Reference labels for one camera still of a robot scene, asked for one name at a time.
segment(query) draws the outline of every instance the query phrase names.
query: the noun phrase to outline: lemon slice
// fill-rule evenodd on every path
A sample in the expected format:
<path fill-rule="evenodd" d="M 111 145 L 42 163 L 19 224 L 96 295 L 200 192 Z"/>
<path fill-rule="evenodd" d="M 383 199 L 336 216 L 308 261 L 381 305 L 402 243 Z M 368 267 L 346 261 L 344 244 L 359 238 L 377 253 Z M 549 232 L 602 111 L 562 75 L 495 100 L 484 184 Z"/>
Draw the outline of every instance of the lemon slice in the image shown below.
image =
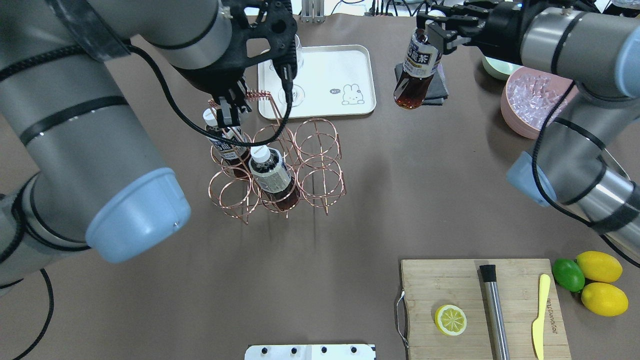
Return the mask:
<path fill-rule="evenodd" d="M 447 304 L 436 311 L 436 327 L 445 335 L 457 336 L 467 328 L 465 312 L 458 306 Z"/>

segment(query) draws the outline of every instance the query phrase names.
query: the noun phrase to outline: bottle label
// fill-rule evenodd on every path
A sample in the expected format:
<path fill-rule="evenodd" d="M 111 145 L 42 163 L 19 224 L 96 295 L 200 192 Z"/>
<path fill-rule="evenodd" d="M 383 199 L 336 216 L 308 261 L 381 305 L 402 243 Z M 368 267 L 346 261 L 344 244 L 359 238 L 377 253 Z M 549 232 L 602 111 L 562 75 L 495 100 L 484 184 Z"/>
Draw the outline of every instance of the bottle label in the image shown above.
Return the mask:
<path fill-rule="evenodd" d="M 428 78 L 436 72 L 438 49 L 411 37 L 406 51 L 403 69 L 415 78 Z"/>
<path fill-rule="evenodd" d="M 285 167 L 284 163 L 280 163 L 272 171 L 260 174 L 252 172 L 253 178 L 258 182 L 260 188 L 269 193 L 278 193 L 284 191 L 291 183 L 291 175 Z"/>
<path fill-rule="evenodd" d="M 236 134 L 234 134 L 234 132 L 231 130 L 226 135 L 221 134 L 221 136 L 224 136 L 225 138 L 228 138 L 228 139 L 235 139 L 237 141 L 246 142 L 246 137 L 244 137 L 244 134 L 242 133 L 240 134 L 241 134 L 242 140 L 238 140 Z M 222 142 L 220 140 L 212 139 L 212 138 L 209 138 L 209 141 L 211 141 L 211 143 L 213 144 L 213 147 L 215 147 L 218 150 L 218 152 L 220 153 L 220 156 L 225 160 L 239 159 L 240 155 L 246 152 L 246 147 L 243 147 L 243 146 L 233 146 L 228 143 Z"/>

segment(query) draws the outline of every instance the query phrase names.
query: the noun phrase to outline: brown liquid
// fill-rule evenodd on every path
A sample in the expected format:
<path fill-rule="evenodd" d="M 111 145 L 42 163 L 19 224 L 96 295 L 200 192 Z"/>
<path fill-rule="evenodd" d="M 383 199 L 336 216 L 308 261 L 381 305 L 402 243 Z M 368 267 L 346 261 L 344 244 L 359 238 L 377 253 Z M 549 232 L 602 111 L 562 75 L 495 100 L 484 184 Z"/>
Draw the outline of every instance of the brown liquid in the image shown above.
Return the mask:
<path fill-rule="evenodd" d="M 251 153 L 249 152 L 249 148 L 247 148 L 247 150 L 244 152 L 244 154 L 240 155 L 240 159 L 232 159 L 232 160 L 228 160 L 228 159 L 223 159 L 223 161 L 225 163 L 227 163 L 227 165 L 232 166 L 232 167 L 238 167 L 234 169 L 234 176 L 238 179 L 248 179 L 249 178 L 249 174 L 251 173 L 251 171 L 249 171 L 249 160 L 251 159 Z"/>
<path fill-rule="evenodd" d="M 269 197 L 269 200 L 275 201 L 278 209 L 282 211 L 293 208 L 293 206 L 296 205 L 300 199 L 300 189 L 298 188 L 298 185 L 296 185 L 296 182 L 293 178 L 291 179 L 291 182 L 289 183 L 287 188 L 282 190 L 281 192 L 266 193 Z"/>
<path fill-rule="evenodd" d="M 409 110 L 420 107 L 422 102 L 424 102 L 424 97 L 427 95 L 433 76 L 434 75 L 431 75 L 428 78 L 422 79 L 414 78 L 402 70 L 400 80 L 398 80 L 396 90 L 394 91 L 396 104 L 401 108 Z"/>

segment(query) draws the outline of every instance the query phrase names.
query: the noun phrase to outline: lemon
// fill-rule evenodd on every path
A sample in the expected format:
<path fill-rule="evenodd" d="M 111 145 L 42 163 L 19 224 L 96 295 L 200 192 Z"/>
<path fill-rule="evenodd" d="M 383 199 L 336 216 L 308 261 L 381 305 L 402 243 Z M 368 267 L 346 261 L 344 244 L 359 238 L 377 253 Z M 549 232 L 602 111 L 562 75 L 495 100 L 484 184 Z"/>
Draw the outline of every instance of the lemon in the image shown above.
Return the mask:
<path fill-rule="evenodd" d="M 447 304 L 436 310 L 436 327 L 445 335 L 457 336 L 467 328 L 467 317 L 458 306 Z"/>
<path fill-rule="evenodd" d="M 592 282 L 582 289 L 582 303 L 602 316 L 616 316 L 629 307 L 625 292 L 606 282 Z"/>
<path fill-rule="evenodd" d="M 600 282 L 614 282 L 622 275 L 622 265 L 609 254 L 599 251 L 585 251 L 575 257 L 584 277 Z"/>

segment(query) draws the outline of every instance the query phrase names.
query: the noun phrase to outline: copper wire bottle rack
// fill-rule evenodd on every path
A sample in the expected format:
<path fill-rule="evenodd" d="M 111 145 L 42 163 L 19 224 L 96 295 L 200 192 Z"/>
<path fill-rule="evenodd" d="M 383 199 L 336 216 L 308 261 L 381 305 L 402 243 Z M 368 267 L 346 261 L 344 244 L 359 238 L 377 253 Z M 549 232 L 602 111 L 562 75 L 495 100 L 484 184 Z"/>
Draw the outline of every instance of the copper wire bottle rack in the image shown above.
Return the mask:
<path fill-rule="evenodd" d="M 246 99 L 256 102 L 268 101 L 276 115 L 276 123 L 258 130 L 253 138 L 246 133 L 244 135 L 253 142 L 273 136 L 282 121 L 282 115 L 271 93 L 249 90 Z M 210 100 L 209 107 L 215 114 L 217 104 Z M 229 131 L 235 130 L 223 130 L 225 135 L 228 135 Z M 342 159 L 340 136 L 335 126 L 329 120 L 311 118 L 298 125 L 295 131 L 286 127 L 277 140 L 268 146 L 280 151 L 285 166 L 295 178 L 300 189 L 297 205 L 304 202 L 323 209 L 324 213 L 329 215 L 329 207 L 346 193 L 344 173 L 339 164 L 339 160 Z M 240 158 L 238 149 L 233 148 Z M 276 206 L 255 182 L 247 164 L 240 162 L 234 166 L 228 165 L 213 146 L 210 153 L 211 159 L 220 170 L 209 181 L 209 198 L 226 215 L 240 219 L 245 224 L 248 224 L 249 215 L 257 208 L 266 208 L 268 211 L 289 217 L 289 211 L 295 206 L 287 210 L 281 210 Z"/>

